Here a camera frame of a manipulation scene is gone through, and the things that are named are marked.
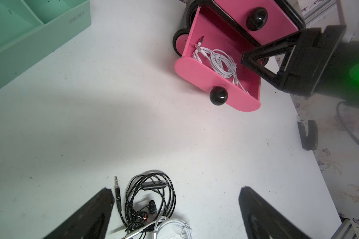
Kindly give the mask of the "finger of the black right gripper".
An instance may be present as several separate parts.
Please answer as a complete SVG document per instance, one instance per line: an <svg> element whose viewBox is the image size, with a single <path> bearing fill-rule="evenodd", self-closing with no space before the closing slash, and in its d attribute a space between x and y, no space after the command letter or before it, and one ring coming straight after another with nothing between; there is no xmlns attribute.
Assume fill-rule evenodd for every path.
<svg viewBox="0 0 359 239"><path fill-rule="evenodd" d="M286 69L289 65L295 46L296 39L285 37L243 53L240 63L248 67L272 86L283 87L287 76ZM263 61L278 55L283 55L284 58L278 72L274 73L265 67Z"/></svg>

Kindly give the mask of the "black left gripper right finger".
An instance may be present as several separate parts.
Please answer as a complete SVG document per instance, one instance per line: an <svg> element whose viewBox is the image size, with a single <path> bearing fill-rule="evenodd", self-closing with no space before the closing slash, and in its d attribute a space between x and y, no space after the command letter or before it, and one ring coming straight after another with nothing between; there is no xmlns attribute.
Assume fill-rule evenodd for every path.
<svg viewBox="0 0 359 239"><path fill-rule="evenodd" d="M309 238L252 188L243 187L238 201L249 239Z"/></svg>

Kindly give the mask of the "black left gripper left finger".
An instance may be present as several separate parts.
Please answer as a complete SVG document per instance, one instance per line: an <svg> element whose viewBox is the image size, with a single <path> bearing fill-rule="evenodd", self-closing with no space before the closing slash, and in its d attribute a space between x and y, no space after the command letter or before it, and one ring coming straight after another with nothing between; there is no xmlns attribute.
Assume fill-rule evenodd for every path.
<svg viewBox="0 0 359 239"><path fill-rule="evenodd" d="M103 188L72 214L46 239L104 239L115 199L111 189Z"/></svg>

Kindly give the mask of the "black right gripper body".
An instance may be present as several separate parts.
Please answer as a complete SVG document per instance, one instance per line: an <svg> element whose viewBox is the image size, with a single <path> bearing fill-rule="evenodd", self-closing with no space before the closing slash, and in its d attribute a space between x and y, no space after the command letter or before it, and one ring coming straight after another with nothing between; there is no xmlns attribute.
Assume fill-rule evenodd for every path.
<svg viewBox="0 0 359 239"><path fill-rule="evenodd" d="M324 31L307 28L276 40L288 53L275 78L276 88L293 95L313 95L346 29L345 25L330 25Z"/></svg>

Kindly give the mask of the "white earphones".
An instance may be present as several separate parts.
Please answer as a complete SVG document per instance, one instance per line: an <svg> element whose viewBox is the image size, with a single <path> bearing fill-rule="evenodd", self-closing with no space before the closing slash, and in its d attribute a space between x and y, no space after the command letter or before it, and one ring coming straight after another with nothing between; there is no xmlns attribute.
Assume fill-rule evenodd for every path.
<svg viewBox="0 0 359 239"><path fill-rule="evenodd" d="M224 79L232 78L232 84L239 86L244 92L249 94L238 79L237 64L231 56L222 50L215 49L210 52L209 61L217 74Z"/></svg>
<svg viewBox="0 0 359 239"><path fill-rule="evenodd" d="M134 239L142 233L146 233L147 229L152 226L152 238L159 239L161 235L177 234L180 239L193 239L191 226L181 219L170 219L168 217L158 217L158 219L148 223L141 228L126 234L123 239Z"/></svg>
<svg viewBox="0 0 359 239"><path fill-rule="evenodd" d="M204 58L206 58L209 62L211 62L211 56L213 54L213 51L209 48L202 47L201 44L203 42L204 36L202 36L198 42L194 45L195 50L192 53L192 58L197 60L198 62L202 63L202 60L199 56L201 54Z"/></svg>

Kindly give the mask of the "pink drawer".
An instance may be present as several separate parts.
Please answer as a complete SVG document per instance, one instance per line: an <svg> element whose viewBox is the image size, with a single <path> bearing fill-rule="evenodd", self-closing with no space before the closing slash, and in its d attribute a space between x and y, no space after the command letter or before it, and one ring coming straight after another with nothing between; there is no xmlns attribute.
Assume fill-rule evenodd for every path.
<svg viewBox="0 0 359 239"><path fill-rule="evenodd" d="M202 63L192 58L195 44L204 36L202 47L210 50L219 49L231 56L237 64L237 76L243 87L249 92L247 94L239 86L232 84L232 78L224 79L217 74L210 62L200 56ZM242 112L252 112L261 107L260 86L261 78L253 71L240 63L242 53L253 49L242 37L227 34L220 28L215 28L211 22L202 18L196 24L195 32L185 43L185 53L178 59L174 68L176 73L198 88L210 93L215 87L226 89L228 98L226 104Z"/></svg>
<svg viewBox="0 0 359 239"><path fill-rule="evenodd" d="M265 45L305 28L305 23L288 1L222 0L215 3Z"/></svg>

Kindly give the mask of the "pink top drawer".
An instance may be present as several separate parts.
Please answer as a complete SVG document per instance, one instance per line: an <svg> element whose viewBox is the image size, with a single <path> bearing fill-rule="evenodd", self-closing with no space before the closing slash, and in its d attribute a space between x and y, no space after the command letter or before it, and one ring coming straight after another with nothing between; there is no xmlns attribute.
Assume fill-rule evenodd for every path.
<svg viewBox="0 0 359 239"><path fill-rule="evenodd" d="M265 45L305 28L305 23L288 1L222 0L215 3Z"/></svg>

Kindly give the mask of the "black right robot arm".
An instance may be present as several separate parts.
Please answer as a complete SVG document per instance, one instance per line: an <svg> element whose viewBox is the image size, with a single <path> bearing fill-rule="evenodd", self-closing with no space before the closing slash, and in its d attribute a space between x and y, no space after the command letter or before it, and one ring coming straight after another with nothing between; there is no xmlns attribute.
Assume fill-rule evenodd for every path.
<svg viewBox="0 0 359 239"><path fill-rule="evenodd" d="M326 95L359 108L359 41L343 42L346 30L302 29L243 53L241 64L285 93Z"/></svg>

